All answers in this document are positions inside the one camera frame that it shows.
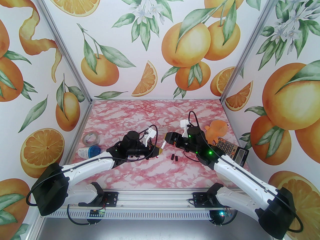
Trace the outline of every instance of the pink marble surface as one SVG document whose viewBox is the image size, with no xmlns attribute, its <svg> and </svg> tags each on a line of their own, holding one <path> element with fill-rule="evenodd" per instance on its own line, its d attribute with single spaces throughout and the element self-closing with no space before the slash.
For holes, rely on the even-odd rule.
<svg viewBox="0 0 320 240">
<path fill-rule="evenodd" d="M 213 120 L 227 122 L 229 129 L 223 138 L 237 144 L 218 99 L 95 101 L 82 137 L 89 132 L 97 132 L 100 137 L 99 146 L 105 151 L 122 140 L 128 131 L 140 132 L 155 124 L 159 130 L 157 145 L 161 146 L 167 132 L 183 133 L 180 120 L 187 119 L 190 110 L 195 111 L 202 129 Z M 191 122 L 195 122 L 194 117 L 191 117 Z M 78 148 L 82 147 L 84 144 L 80 141 Z M 172 154 L 178 156 L 178 162 L 170 159 Z M 82 160 L 76 152 L 72 163 Z M 91 182 L 98 182 L 104 189 L 208 188 L 216 182 L 222 183 L 215 171 L 187 159 L 180 149 L 169 144 L 158 158 L 124 163 L 112 170 L 91 176 L 79 184 Z"/>
</svg>

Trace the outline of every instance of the tape roll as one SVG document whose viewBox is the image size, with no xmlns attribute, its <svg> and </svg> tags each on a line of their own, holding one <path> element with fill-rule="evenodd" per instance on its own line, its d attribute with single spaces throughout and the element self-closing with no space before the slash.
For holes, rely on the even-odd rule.
<svg viewBox="0 0 320 240">
<path fill-rule="evenodd" d="M 96 132 L 90 132 L 86 135 L 83 136 L 82 138 L 82 143 L 86 146 L 86 147 L 91 147 L 94 145 L 99 145 L 100 143 L 100 137 Z"/>
</svg>

